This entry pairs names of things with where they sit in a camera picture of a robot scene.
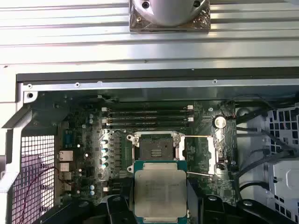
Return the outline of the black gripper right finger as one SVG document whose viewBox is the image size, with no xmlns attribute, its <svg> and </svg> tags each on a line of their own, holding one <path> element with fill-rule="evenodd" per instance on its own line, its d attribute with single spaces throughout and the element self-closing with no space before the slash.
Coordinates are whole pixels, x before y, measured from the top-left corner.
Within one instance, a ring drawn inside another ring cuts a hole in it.
<svg viewBox="0 0 299 224">
<path fill-rule="evenodd" d="M 288 224 L 290 219 L 251 200 L 232 206 L 215 195 L 206 195 L 196 179 L 187 179 L 187 207 L 195 224 Z"/>
</svg>

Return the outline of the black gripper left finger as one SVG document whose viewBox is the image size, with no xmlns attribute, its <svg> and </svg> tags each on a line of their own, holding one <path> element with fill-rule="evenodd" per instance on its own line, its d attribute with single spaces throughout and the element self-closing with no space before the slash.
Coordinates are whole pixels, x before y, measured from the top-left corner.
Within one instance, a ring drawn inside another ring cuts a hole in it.
<svg viewBox="0 0 299 224">
<path fill-rule="evenodd" d="M 118 194 L 102 198 L 98 205 L 90 199 L 75 198 L 54 207 L 42 215 L 36 224 L 134 224 L 135 215 L 130 209 L 133 201 L 134 179 L 120 179 Z"/>
</svg>

